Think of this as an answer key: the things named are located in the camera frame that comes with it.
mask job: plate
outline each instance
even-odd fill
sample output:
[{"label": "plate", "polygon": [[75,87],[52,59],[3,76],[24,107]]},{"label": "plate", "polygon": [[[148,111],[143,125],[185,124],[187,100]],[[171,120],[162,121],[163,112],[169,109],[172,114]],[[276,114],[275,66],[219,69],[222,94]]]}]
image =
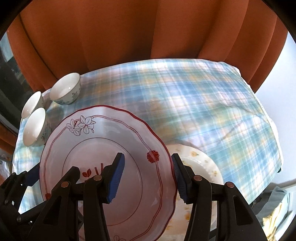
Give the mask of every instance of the plate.
[{"label": "plate", "polygon": [[[111,106],[85,108],[50,135],[40,161],[43,199],[72,167],[85,182],[125,155],[116,197],[103,204],[111,241],[156,240],[175,210],[177,187],[170,154],[152,129],[132,113]],[[83,204],[78,204],[83,214]],[[84,240],[83,227],[79,231]]]},{"label": "plate", "polygon": [[[203,176],[209,182],[222,185],[224,184],[222,175],[217,165],[202,151],[181,144],[167,145],[167,148],[170,154],[178,153],[183,164],[190,166],[195,174]],[[186,205],[178,193],[175,213],[159,240],[183,241],[188,227],[191,209],[192,204]],[[211,230],[216,228],[216,223],[217,202],[212,202]]]}]

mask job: tablecloth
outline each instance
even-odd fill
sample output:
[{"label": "tablecloth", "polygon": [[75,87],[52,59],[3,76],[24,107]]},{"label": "tablecloth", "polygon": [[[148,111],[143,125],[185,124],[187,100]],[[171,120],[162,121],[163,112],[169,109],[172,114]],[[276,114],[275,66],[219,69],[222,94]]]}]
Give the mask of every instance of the tablecloth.
[{"label": "tablecloth", "polygon": [[[119,64],[81,76],[81,93],[70,105],[45,108],[55,128],[74,111],[110,105],[146,121],[165,144],[179,143],[206,153],[248,203],[271,182],[282,164],[276,128],[237,68],[198,59],[157,59]],[[29,170],[44,146],[25,147],[21,121],[13,171]],[[42,202],[39,182],[28,188],[22,213]]]}]

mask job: white wall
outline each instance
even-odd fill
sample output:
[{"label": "white wall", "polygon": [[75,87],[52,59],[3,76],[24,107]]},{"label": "white wall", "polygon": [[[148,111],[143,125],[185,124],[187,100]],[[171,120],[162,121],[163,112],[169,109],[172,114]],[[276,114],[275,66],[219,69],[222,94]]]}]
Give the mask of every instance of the white wall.
[{"label": "white wall", "polygon": [[288,34],[278,61],[256,92],[270,118],[275,122],[284,164],[273,184],[280,187],[296,183],[296,43]]}]

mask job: white plate with yellow flowers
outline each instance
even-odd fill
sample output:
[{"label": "white plate with yellow flowers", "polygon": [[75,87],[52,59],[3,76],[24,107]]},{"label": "white plate with yellow flowers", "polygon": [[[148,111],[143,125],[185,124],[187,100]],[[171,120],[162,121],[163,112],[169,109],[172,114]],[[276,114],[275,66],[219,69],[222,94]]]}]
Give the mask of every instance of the white plate with yellow flowers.
[{"label": "white plate with yellow flowers", "polygon": [[[224,184],[220,170],[214,161],[202,151],[181,144],[167,145],[169,153],[178,153],[183,164],[190,166],[195,174],[211,183]],[[177,194],[176,209],[159,241],[183,241],[188,227],[192,204],[186,205]],[[216,228],[217,202],[212,202],[211,230]]]}]

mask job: white bowl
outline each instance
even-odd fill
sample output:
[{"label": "white bowl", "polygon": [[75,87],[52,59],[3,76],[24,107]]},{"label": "white bowl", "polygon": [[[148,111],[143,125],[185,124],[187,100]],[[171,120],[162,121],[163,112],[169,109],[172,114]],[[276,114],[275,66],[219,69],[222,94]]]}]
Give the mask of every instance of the white bowl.
[{"label": "white bowl", "polygon": [[34,93],[22,109],[22,119],[27,118],[34,110],[43,107],[43,97],[40,91]]},{"label": "white bowl", "polygon": [[52,132],[44,108],[38,108],[29,117],[22,136],[25,146],[44,145]]},{"label": "white bowl", "polygon": [[70,73],[59,79],[50,90],[49,97],[58,104],[71,104],[80,93],[80,74]]}]

